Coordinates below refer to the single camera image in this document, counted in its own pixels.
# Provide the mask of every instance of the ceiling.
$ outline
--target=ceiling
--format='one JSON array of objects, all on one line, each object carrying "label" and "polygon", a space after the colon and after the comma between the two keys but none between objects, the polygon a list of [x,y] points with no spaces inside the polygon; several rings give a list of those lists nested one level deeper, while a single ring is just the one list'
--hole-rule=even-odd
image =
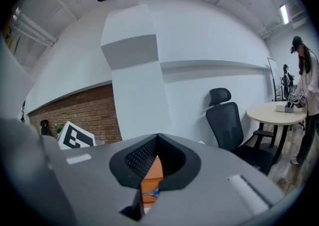
[{"label": "ceiling", "polygon": [[[216,5],[233,14],[265,40],[270,38],[275,30],[283,26],[280,13],[280,6],[282,4],[287,6],[288,15],[290,20],[292,20],[289,25],[293,25],[294,22],[296,23],[306,16],[306,11],[299,0],[202,1]],[[96,0],[19,0],[16,6],[20,7],[26,16],[43,27],[51,35],[58,37],[76,19],[106,4],[110,6],[109,9],[122,7],[116,0],[102,3]],[[25,35],[21,35],[19,32],[14,32],[13,37],[14,43],[11,50],[13,53],[15,51],[14,55],[16,59],[29,72],[46,49],[46,46],[35,42]]]}]

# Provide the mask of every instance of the white table top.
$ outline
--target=white table top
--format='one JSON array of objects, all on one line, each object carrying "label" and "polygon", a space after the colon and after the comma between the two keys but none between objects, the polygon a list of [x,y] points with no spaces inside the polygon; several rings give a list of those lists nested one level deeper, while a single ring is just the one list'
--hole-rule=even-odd
[{"label": "white table top", "polygon": [[247,115],[256,121],[273,125],[292,125],[306,118],[307,111],[305,109],[294,107],[293,113],[275,111],[276,105],[286,105],[286,103],[286,101],[283,101],[253,105],[248,108]]}]

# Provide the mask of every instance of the table leg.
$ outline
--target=table leg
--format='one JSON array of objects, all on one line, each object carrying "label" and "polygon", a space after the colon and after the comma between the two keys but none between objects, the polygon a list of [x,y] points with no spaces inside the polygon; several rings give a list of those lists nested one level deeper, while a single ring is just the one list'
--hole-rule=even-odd
[{"label": "table leg", "polygon": [[281,154],[281,151],[284,147],[284,143],[285,143],[285,140],[286,140],[286,136],[287,136],[287,131],[288,131],[288,125],[285,125],[283,127],[283,133],[281,134],[281,138],[280,138],[280,143],[279,143],[279,146],[278,146],[278,149],[277,149],[277,152],[276,152],[276,155],[274,157],[274,160],[273,160],[273,164],[275,164]]},{"label": "table leg", "polygon": [[274,127],[274,136],[273,136],[273,138],[271,139],[270,147],[273,147],[274,144],[275,144],[276,135],[277,135],[277,130],[278,130],[278,125],[275,125],[275,127]]},{"label": "table leg", "polygon": [[[264,124],[262,122],[260,122],[259,123],[259,130],[263,130],[263,129],[264,129]],[[259,149],[260,143],[261,143],[262,140],[263,140],[263,137],[262,136],[258,136],[257,140],[256,140],[256,143],[254,145],[254,148]]]}]

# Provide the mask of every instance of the shoe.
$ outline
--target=shoe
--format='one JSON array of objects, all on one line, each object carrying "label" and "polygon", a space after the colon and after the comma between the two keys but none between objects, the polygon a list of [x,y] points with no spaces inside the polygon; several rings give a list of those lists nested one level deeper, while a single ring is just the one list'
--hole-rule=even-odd
[{"label": "shoe", "polygon": [[300,163],[297,161],[297,153],[291,158],[290,163],[294,165],[300,165]]}]

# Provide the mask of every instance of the chair headrest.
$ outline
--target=chair headrest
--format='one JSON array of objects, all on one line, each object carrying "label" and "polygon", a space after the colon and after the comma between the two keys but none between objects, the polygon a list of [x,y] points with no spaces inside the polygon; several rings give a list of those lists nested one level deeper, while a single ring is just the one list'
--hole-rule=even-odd
[{"label": "chair headrest", "polygon": [[229,101],[231,99],[231,94],[226,88],[216,88],[209,91],[210,93],[210,103],[209,106],[214,106],[222,102]]}]

